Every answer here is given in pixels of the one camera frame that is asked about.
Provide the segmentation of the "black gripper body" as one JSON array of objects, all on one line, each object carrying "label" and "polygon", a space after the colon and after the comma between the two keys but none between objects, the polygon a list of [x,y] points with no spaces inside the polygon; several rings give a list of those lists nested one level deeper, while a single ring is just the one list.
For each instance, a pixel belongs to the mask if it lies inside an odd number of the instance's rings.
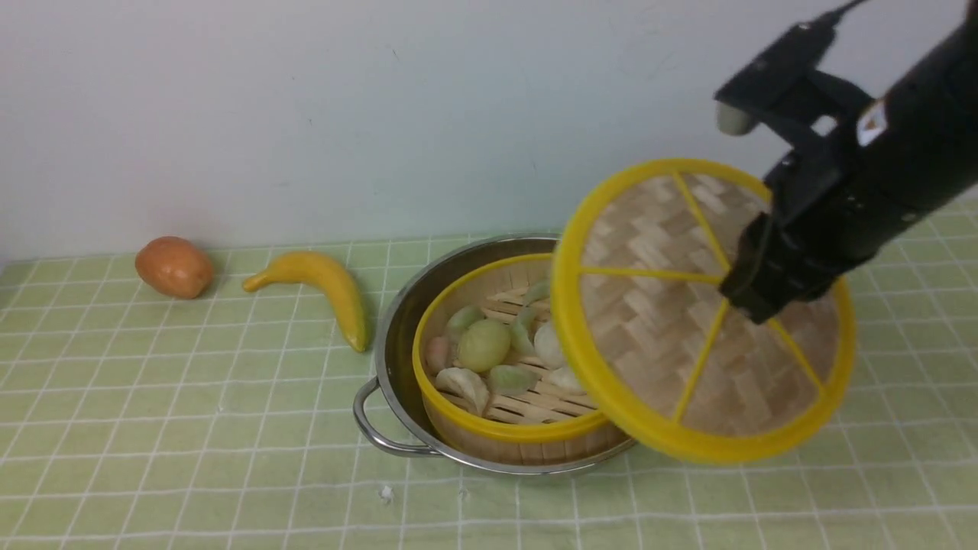
[{"label": "black gripper body", "polygon": [[769,210],[745,227],[720,286],[756,324],[820,299],[845,273],[976,183],[976,17],[853,121],[822,116],[824,143],[765,175]]}]

